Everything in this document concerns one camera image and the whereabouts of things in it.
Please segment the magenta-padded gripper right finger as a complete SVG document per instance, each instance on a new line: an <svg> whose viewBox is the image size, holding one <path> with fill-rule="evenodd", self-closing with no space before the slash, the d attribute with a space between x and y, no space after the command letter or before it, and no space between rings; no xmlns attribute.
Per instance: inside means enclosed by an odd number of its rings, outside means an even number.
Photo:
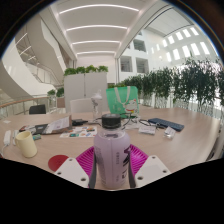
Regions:
<svg viewBox="0 0 224 224"><path fill-rule="evenodd" d="M156 156L148 156L137 146L130 145L129 184L140 188L170 174L169 169Z"/></svg>

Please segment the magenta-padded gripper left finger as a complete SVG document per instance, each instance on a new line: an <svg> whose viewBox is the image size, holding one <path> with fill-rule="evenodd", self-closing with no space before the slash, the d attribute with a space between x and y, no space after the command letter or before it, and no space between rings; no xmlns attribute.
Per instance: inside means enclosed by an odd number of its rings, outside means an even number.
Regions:
<svg viewBox="0 0 224 224"><path fill-rule="evenodd" d="M94 147L76 158L67 158L55 171L55 175L84 188L94 189L96 184L96 160Z"/></svg>

